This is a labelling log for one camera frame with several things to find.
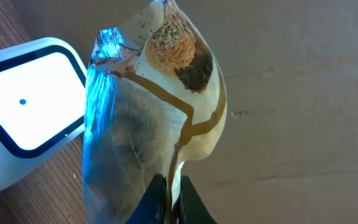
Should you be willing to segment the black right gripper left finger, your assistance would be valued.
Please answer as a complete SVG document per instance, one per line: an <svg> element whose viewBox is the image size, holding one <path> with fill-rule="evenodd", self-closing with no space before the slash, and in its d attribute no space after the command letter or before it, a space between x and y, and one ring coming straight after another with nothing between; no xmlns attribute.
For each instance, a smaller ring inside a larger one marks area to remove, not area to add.
<svg viewBox="0 0 358 224"><path fill-rule="evenodd" d="M125 224L163 224L165 215L166 178L155 174L138 206Z"/></svg>

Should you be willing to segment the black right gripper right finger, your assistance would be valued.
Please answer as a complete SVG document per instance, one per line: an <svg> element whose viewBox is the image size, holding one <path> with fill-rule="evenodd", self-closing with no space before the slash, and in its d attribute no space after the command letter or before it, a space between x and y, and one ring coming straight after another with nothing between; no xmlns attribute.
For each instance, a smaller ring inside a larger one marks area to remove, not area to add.
<svg viewBox="0 0 358 224"><path fill-rule="evenodd" d="M217 224L186 175L181 177L178 217L179 224Z"/></svg>

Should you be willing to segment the beige brown snack bag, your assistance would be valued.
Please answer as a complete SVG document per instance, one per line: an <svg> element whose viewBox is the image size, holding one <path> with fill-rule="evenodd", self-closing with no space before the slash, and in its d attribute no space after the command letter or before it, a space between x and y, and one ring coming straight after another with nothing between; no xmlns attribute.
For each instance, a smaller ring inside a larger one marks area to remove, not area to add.
<svg viewBox="0 0 358 224"><path fill-rule="evenodd" d="M218 61L175 1L100 30L86 78L86 222L125 223L162 174L164 223L179 223L182 167L212 153L226 114Z"/></svg>

